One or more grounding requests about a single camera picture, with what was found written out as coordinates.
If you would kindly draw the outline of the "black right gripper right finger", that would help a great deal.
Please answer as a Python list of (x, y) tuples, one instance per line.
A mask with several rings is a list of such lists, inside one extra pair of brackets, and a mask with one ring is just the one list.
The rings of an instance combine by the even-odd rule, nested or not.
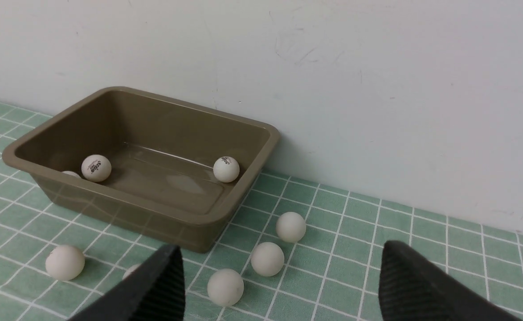
[(515, 321), (408, 244), (382, 250), (378, 300), (384, 321)]

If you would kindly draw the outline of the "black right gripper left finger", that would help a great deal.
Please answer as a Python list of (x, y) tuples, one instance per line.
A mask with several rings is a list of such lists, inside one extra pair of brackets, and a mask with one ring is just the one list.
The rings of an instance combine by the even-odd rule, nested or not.
[(71, 321), (182, 321), (186, 307), (180, 247), (164, 245)]

